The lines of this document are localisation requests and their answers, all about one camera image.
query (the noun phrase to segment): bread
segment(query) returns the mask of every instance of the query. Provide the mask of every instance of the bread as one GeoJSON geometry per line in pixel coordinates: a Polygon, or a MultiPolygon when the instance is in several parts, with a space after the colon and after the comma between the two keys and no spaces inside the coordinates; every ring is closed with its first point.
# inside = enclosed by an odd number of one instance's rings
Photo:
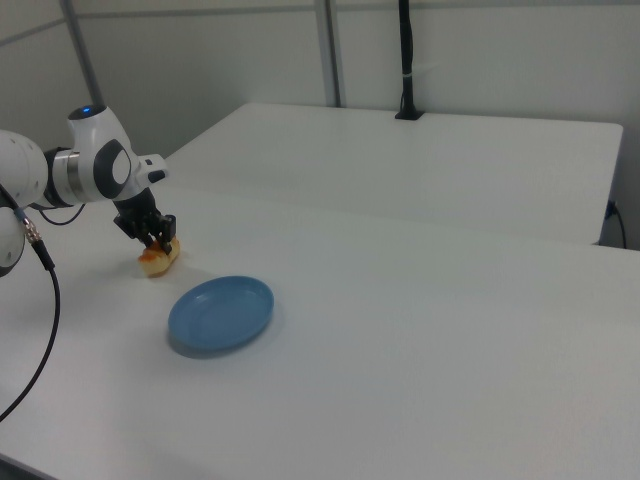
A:
{"type": "Polygon", "coordinates": [[[164,253],[156,240],[153,245],[144,249],[142,255],[138,257],[138,263],[148,277],[159,277],[169,269],[179,253],[180,242],[177,237],[171,239],[171,253],[169,255],[164,253]]]}

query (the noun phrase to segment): table surface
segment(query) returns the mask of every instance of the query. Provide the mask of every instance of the table surface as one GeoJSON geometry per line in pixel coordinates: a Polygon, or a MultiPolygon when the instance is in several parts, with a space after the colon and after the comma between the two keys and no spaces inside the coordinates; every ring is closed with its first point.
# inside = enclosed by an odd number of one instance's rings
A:
{"type": "MultiPolygon", "coordinates": [[[[39,222],[62,321],[4,455],[65,480],[637,478],[635,252],[214,193],[182,161],[155,189],[183,244],[162,278],[112,205],[39,222]],[[172,305],[233,274],[271,286],[270,326],[177,354],[172,305]]],[[[0,287],[5,405],[53,300],[31,251],[0,287]]]]}
{"type": "Polygon", "coordinates": [[[591,244],[622,127],[248,104],[170,157],[219,193],[591,244]]]}

